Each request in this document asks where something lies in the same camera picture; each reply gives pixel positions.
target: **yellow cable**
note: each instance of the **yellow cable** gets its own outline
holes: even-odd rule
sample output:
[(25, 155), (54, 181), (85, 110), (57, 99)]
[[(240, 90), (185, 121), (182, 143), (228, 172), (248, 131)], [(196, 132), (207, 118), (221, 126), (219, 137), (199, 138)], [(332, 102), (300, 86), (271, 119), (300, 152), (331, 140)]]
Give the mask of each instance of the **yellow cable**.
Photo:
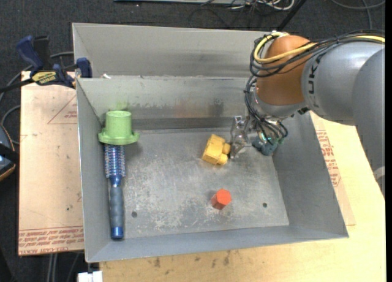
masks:
[(385, 38), (384, 37), (379, 37), (379, 36), (368, 36), (368, 35), (363, 35), (363, 36), (356, 36), (353, 38), (365, 38), (365, 39), (370, 39), (370, 40), (376, 40), (379, 42), (382, 42), (383, 44), (385, 43)]
[[(270, 58), (261, 58), (261, 57), (258, 56), (258, 53), (260, 52), (260, 50), (261, 50), (263, 45), (265, 45), (271, 39), (275, 39), (275, 38), (282, 37), (282, 36), (288, 36), (288, 34), (285, 33), (285, 32), (273, 32), (270, 35), (268, 35), (265, 38), (263, 38), (263, 40), (261, 40), (258, 43), (258, 45), (256, 46), (254, 54), (253, 54), (254, 59), (256, 60), (256, 62), (258, 62), (260, 64), (267, 64), (267, 63), (270, 63), (270, 62), (277, 61), (279, 59), (285, 58), (288, 55), (301, 53), (302, 51), (306, 51), (309, 48), (313, 47), (314, 45), (317, 45), (316, 42), (312, 42), (312, 43), (309, 43), (309, 44), (304, 45), (302, 47), (299, 47), (299, 48), (293, 49), (291, 51), (282, 53), (280, 55), (272, 56)], [(376, 41), (385, 43), (385, 38), (379, 37), (379, 36), (362, 35), (362, 36), (355, 36), (353, 38), (359, 38), (359, 39), (365, 38), (365, 39), (376, 40)]]

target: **yellow block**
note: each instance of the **yellow block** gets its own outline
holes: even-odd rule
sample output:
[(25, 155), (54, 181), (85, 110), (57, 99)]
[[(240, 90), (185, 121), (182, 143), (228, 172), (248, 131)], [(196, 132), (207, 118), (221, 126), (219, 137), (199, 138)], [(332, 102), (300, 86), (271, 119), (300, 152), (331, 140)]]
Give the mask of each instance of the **yellow block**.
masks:
[(227, 155), (229, 152), (230, 145), (225, 142), (225, 139), (212, 134), (207, 141), (202, 160), (212, 164), (225, 164), (227, 162)]

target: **blue clamp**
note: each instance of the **blue clamp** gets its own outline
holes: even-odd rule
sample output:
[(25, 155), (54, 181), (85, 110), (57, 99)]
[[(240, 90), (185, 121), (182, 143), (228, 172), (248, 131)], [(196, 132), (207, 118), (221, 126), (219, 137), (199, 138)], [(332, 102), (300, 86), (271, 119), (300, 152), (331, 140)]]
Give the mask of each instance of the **blue clamp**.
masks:
[[(75, 88), (75, 79), (64, 72), (59, 64), (54, 64), (52, 70), (43, 69), (44, 66), (48, 66), (48, 63), (41, 60), (34, 49), (33, 41), (32, 36), (27, 36), (17, 43), (17, 52), (23, 60), (32, 66), (30, 79), (41, 86), (61, 85)], [(81, 77), (92, 77), (91, 65), (88, 59), (78, 58), (75, 68), (79, 69)]]

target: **gray metal bin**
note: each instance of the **gray metal bin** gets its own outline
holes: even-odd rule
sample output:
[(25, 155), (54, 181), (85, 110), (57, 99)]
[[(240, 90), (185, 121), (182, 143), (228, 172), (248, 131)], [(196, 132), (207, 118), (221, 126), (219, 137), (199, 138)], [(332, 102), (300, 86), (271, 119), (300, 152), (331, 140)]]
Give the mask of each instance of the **gray metal bin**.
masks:
[[(88, 262), (347, 237), (309, 115), (285, 125), (274, 156), (249, 146), (224, 166), (201, 160), (211, 134), (230, 140), (246, 115), (249, 53), (264, 32), (73, 24), (85, 255)], [(132, 112), (124, 240), (110, 238), (108, 181), (97, 134), (108, 110)], [(232, 202), (211, 206), (220, 188)]]

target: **dark gray carpet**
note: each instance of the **dark gray carpet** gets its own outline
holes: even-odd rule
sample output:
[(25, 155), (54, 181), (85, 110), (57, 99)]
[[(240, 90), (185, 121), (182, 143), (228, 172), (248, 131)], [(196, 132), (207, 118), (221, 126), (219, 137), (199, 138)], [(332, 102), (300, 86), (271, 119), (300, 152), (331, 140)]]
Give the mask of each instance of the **dark gray carpet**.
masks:
[[(337, 1), (348, 6), (363, 6), (362, 0)], [(371, 6), (382, 0), (365, 1)], [(5, 86), (26, 67), (15, 49), (21, 38), (48, 35), (52, 53), (72, 51), (73, 22), (269, 31), (279, 26), (287, 16), (287, 12), (272, 12), (267, 8), (253, 13), (244, 10), (241, 14), (223, 7), (195, 11), (198, 8), (195, 4), (119, 3), (113, 0), (0, 0), (0, 85)], [(374, 29), (385, 30), (385, 5), (371, 9), (370, 16)], [(321, 39), (368, 28), (369, 17), (365, 10), (347, 9), (330, 0), (307, 0), (284, 29), (310, 39)], [(8, 92), (0, 102), (0, 117), (19, 103), (20, 91)], [(12, 137), (18, 137), (19, 124), (16, 111), (5, 123)], [(18, 257), (16, 254), (17, 185), (17, 173), (0, 184), (1, 252), (17, 281), (45, 281), (48, 256)], [(72, 253), (60, 254), (58, 281), (65, 281), (74, 258)], [(82, 270), (86, 270), (86, 265), (83, 257), (79, 257), (75, 271)], [(9, 276), (2, 274), (3, 271), (6, 272), (6, 267), (0, 265), (0, 281), (9, 281)]]

